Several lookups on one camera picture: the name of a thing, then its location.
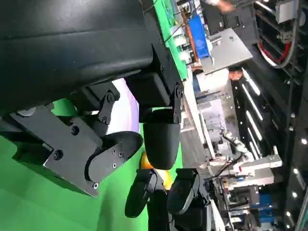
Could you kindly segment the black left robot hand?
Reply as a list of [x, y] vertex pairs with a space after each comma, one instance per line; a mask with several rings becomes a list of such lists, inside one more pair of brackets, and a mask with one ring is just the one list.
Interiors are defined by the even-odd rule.
[[141, 146], [171, 169], [182, 91], [150, 0], [0, 3], [0, 133], [62, 186], [97, 196]]

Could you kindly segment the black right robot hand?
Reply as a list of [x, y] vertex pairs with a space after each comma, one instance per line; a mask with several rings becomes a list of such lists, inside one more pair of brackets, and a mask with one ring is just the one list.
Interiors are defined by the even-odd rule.
[[166, 190], [155, 169], [138, 169], [125, 216], [136, 218], [147, 209], [150, 231], [212, 230], [210, 198], [197, 169], [178, 168], [176, 173], [170, 190]]

